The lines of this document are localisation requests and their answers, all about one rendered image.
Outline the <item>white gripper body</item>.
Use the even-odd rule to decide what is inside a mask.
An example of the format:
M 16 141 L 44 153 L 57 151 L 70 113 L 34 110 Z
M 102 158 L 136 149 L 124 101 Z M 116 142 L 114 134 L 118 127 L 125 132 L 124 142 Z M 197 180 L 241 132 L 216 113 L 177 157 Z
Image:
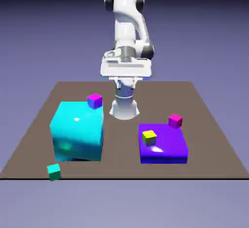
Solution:
M 103 77 L 150 77 L 152 75 L 151 61 L 131 58 L 131 62 L 122 62 L 120 57 L 103 57 L 100 75 Z

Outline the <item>small magenta cube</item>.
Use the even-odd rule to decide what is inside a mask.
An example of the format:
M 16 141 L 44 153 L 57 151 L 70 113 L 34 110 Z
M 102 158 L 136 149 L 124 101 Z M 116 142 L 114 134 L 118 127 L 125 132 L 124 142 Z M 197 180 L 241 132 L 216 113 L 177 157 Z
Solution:
M 97 93 L 87 96 L 87 102 L 90 108 L 97 109 L 103 105 L 103 97 Z

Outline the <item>small yellow cube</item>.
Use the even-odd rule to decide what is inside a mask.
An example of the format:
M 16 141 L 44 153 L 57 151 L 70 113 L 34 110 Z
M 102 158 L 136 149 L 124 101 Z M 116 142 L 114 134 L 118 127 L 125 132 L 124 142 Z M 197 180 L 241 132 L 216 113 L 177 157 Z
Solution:
M 154 146 L 157 142 L 157 135 L 153 130 L 143 131 L 142 141 L 146 146 Z

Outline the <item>small pink cube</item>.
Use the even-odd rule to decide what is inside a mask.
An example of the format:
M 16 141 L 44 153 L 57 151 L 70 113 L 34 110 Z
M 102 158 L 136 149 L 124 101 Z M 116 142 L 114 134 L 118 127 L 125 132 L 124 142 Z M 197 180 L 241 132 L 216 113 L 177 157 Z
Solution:
M 178 114 L 172 114 L 168 117 L 168 125 L 174 129 L 178 129 L 182 126 L 183 117 Z

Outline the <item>small teal cube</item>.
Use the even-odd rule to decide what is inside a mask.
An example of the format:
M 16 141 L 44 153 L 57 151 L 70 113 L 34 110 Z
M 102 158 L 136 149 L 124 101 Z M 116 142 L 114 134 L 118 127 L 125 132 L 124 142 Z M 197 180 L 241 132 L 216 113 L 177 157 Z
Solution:
M 47 171 L 49 174 L 50 181 L 61 179 L 61 171 L 58 163 L 47 166 Z

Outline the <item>large cyan box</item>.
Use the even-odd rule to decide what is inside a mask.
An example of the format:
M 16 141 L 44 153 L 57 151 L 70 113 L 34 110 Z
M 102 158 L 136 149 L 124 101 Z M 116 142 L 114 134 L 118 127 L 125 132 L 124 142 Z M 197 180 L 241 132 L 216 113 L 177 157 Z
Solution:
M 57 161 L 100 161 L 104 140 L 104 109 L 87 102 L 61 102 L 50 123 Z

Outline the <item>large violet box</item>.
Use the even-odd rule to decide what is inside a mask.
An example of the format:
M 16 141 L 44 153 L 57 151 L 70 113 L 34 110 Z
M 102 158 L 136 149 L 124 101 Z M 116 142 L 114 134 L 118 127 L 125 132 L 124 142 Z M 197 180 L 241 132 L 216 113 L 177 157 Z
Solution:
M 156 144 L 147 146 L 142 133 L 152 130 L 157 135 Z M 189 150 L 180 128 L 166 123 L 140 123 L 138 125 L 140 161 L 142 164 L 186 164 Z

